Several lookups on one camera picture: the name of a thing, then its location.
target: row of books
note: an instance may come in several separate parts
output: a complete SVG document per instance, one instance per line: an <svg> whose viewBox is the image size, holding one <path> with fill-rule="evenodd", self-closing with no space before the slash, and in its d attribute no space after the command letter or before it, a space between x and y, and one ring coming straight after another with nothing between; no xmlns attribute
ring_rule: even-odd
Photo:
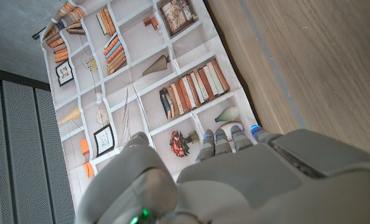
<svg viewBox="0 0 370 224"><path fill-rule="evenodd" d="M113 74L117 71L125 62L126 57L124 54L123 45L121 44L117 33L114 33L107 44L103 47L107 64L108 64L108 75Z"/></svg>
<svg viewBox="0 0 370 224"><path fill-rule="evenodd" d="M108 8L102 8L97 13L97 19L102 28L103 35L113 35L116 32L115 25L111 19Z"/></svg>
<svg viewBox="0 0 370 224"><path fill-rule="evenodd" d="M80 7L74 7L69 2L65 3L59 9L57 15L54 16L53 21L58 21L58 23L56 23L56 25L53 26L50 31L48 31L45 37L52 36L64 28L63 22L60 21L61 18L63 18L64 16L69 16L72 22L75 23L83 18L85 16L85 13Z"/></svg>
<svg viewBox="0 0 370 224"><path fill-rule="evenodd" d="M72 25L67 26L66 30L69 34L85 35L85 31L84 31L80 21L77 21L77 22L73 23Z"/></svg>
<svg viewBox="0 0 370 224"><path fill-rule="evenodd" d="M67 47L60 34L47 41L47 45L52 48L55 54L55 63L63 62L69 58Z"/></svg>
<svg viewBox="0 0 370 224"><path fill-rule="evenodd" d="M217 59L179 81L160 90L160 100L167 119L184 114L229 90Z"/></svg>

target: gray wall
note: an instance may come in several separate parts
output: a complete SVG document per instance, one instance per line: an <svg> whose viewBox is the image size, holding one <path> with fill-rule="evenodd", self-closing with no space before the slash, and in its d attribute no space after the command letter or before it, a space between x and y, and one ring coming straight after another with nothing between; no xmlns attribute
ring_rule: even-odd
<svg viewBox="0 0 370 224"><path fill-rule="evenodd" d="M50 92L0 81L3 223L73 223L74 208Z"/></svg>

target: small box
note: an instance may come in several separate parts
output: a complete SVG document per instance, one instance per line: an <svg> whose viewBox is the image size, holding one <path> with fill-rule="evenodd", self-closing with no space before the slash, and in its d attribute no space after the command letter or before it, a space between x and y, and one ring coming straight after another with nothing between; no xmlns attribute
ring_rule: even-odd
<svg viewBox="0 0 370 224"><path fill-rule="evenodd" d="M158 21L156 20L156 18L155 17L153 17L152 18L152 26L153 26L153 28L156 30L156 29L158 29Z"/></svg>
<svg viewBox="0 0 370 224"><path fill-rule="evenodd" d="M148 18L146 18L146 19L144 19L143 20L143 24L145 25L145 26L147 26L147 25L149 25L149 24L151 24L152 22L150 21L150 17L148 17Z"/></svg>

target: green led light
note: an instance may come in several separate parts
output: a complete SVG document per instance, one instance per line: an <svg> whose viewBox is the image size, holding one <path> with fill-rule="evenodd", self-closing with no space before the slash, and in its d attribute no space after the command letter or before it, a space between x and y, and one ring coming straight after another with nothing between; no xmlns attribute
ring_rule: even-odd
<svg viewBox="0 0 370 224"><path fill-rule="evenodd" d="M138 217L134 217L134 218L131 220L130 224L137 224L139 220L140 220L140 218L138 218Z"/></svg>
<svg viewBox="0 0 370 224"><path fill-rule="evenodd" d="M149 211L148 211L148 209L146 209L146 208L143 209L141 218L143 220L147 220L149 218Z"/></svg>

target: flower arrangement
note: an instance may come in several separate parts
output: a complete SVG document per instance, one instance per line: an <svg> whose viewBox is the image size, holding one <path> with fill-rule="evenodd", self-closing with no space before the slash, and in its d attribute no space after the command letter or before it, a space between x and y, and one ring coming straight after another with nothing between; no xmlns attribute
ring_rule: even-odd
<svg viewBox="0 0 370 224"><path fill-rule="evenodd" d="M196 131L189 133L187 138L183 138L181 132L173 131L171 134L170 146L171 151L178 157L184 157L190 154L188 143L195 143L199 141L199 136Z"/></svg>

